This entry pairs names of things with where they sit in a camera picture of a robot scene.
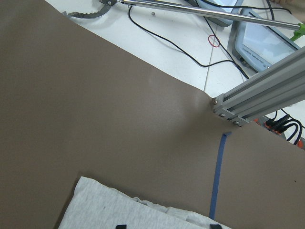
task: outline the gray fabric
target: gray fabric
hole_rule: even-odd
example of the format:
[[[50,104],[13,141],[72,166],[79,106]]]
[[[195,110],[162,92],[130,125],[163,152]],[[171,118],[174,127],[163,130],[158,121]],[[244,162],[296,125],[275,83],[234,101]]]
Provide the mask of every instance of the gray fabric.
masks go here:
[[[96,180],[81,177],[59,228],[114,229],[120,224],[126,224],[128,229],[209,229],[216,222],[194,212],[130,198]]]

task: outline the blue tape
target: blue tape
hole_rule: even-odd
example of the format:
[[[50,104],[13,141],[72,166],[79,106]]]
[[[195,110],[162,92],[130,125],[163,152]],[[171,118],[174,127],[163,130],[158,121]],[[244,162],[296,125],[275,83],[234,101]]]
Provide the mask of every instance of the blue tape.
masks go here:
[[[218,195],[218,186],[219,186],[219,179],[220,179],[220,171],[221,171],[221,163],[223,161],[223,155],[224,155],[224,145],[226,142],[227,137],[232,132],[223,133],[220,145],[218,149],[218,156],[217,156],[217,162],[216,162],[216,168],[215,168],[215,175],[214,175],[214,183],[213,183],[213,191],[212,191],[212,198],[211,198],[211,205],[210,205],[210,214],[209,217],[211,219],[215,219],[215,212],[216,212],[216,203],[217,203],[217,195]]]

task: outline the gray device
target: gray device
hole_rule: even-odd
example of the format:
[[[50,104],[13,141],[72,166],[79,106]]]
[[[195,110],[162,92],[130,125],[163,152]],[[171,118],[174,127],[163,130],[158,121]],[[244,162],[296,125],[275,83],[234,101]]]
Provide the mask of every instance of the gray device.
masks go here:
[[[223,6],[241,6],[244,0],[208,0],[208,1],[213,4],[223,5]],[[238,14],[238,11],[239,11],[239,9],[221,8],[218,6],[213,6],[202,0],[197,0],[197,3],[201,8],[207,9],[207,10],[215,10],[215,11],[219,11],[219,12],[235,13],[235,14]],[[221,19],[221,18],[219,18],[219,19],[218,18],[208,18],[208,19],[222,27],[227,27],[233,23],[233,21],[229,20],[229,19]]]
[[[250,9],[243,9],[241,14],[260,18]],[[300,49],[274,27],[241,21],[236,23],[236,39],[232,53],[243,65],[250,66],[257,72],[262,72]]]

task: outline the metal rod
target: metal rod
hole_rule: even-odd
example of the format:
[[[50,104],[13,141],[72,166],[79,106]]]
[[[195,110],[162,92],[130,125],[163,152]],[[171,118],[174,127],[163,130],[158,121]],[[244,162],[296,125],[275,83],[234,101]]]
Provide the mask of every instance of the metal rod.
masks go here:
[[[284,29],[294,30],[297,31],[300,29],[300,25],[282,22],[282,21],[273,21],[268,19],[262,18],[255,18],[250,16],[244,16],[240,14],[233,14],[233,13],[226,13],[226,12],[218,12],[213,10],[205,10],[198,7],[193,6],[185,6],[170,2],[164,1],[146,1],[146,0],[119,0],[123,4],[133,5],[133,6],[142,6],[147,8],[153,8],[158,10],[169,10],[174,12],[181,12],[181,13],[189,13],[189,14],[196,14],[199,16],[211,17],[211,18],[224,18],[230,19],[233,21],[245,21],[251,22],[256,24],[261,24],[265,26],[274,26],[274,27],[281,27]]]

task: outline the brown paper sheet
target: brown paper sheet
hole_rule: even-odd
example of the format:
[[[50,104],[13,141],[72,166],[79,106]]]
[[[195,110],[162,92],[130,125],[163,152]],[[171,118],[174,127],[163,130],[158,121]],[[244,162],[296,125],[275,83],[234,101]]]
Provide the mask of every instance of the brown paper sheet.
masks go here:
[[[215,116],[204,92],[44,1],[4,0],[0,13],[0,228],[57,227],[80,176],[208,215],[228,131],[216,220],[304,228],[302,150]]]

